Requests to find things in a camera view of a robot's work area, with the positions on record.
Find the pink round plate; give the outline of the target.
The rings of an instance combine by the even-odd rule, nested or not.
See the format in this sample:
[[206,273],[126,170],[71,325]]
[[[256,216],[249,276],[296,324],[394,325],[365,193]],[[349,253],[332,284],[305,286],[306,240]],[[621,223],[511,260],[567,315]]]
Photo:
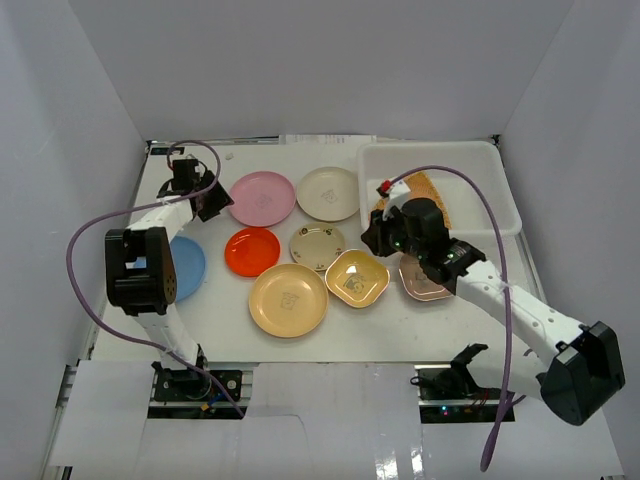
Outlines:
[[250,227],[270,227],[285,220],[296,204],[293,184],[272,171],[256,171],[237,180],[231,187],[235,220]]

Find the cream white round plate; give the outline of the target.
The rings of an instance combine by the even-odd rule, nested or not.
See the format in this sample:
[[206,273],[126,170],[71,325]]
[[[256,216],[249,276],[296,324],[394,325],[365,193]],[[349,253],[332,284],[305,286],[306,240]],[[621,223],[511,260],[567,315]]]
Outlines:
[[298,182],[296,199],[300,208],[314,219],[346,220],[359,211],[357,176],[340,167],[315,169]]

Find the woven bamboo fan tray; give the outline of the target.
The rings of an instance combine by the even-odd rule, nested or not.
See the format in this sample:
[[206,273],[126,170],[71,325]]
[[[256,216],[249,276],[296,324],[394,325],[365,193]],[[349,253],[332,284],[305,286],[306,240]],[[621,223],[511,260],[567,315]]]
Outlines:
[[431,177],[427,173],[425,173],[424,171],[417,171],[405,175],[404,177],[399,179],[405,181],[411,189],[411,198],[406,203],[404,203],[401,208],[397,208],[395,206],[391,208],[387,207],[385,209],[376,208],[376,204],[380,199],[380,196],[376,189],[385,180],[391,180],[393,183],[397,182],[393,177],[391,177],[384,180],[376,181],[375,183],[369,182],[367,184],[366,195],[362,198],[364,211],[361,213],[361,224],[363,227],[368,227],[370,225],[370,221],[375,211],[381,211],[385,219],[390,219],[395,210],[401,212],[402,207],[405,206],[408,202],[413,200],[427,199],[430,200],[434,204],[434,206],[441,212],[444,226],[448,229],[452,228],[452,223],[444,200],[434,182],[432,181]]

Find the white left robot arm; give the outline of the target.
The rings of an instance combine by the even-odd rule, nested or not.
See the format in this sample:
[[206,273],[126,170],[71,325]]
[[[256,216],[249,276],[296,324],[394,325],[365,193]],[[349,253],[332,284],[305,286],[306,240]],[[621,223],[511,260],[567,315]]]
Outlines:
[[171,166],[173,177],[161,187],[159,204],[128,227],[105,235],[107,297],[158,346],[162,369],[181,369],[176,382],[180,391],[199,399],[209,392],[212,377],[203,368],[201,346],[176,307],[179,282],[170,243],[194,219],[206,222],[233,200],[201,161],[178,159]]

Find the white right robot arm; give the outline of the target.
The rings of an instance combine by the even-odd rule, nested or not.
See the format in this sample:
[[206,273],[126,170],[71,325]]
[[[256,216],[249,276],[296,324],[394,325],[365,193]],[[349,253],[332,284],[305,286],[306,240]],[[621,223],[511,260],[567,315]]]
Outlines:
[[452,237],[436,203],[406,201],[370,214],[361,236],[373,255],[402,253],[451,294],[475,305],[522,340],[544,366],[534,390],[568,424],[584,424],[626,383],[616,333],[588,326],[511,286],[485,254]]

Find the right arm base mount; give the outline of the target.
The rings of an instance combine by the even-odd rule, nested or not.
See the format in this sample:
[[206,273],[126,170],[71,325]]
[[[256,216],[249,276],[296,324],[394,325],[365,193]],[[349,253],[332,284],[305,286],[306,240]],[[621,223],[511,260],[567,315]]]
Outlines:
[[485,344],[465,347],[450,362],[415,367],[409,380],[417,389],[421,423],[493,423],[497,418],[500,390],[484,388],[472,379],[468,366]]

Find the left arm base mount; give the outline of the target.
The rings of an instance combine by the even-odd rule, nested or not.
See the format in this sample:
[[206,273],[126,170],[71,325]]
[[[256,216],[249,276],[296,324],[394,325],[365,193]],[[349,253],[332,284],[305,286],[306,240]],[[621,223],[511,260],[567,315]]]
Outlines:
[[154,379],[147,417],[165,420],[240,420],[241,414],[231,405],[218,385],[190,369],[164,369],[152,363]]

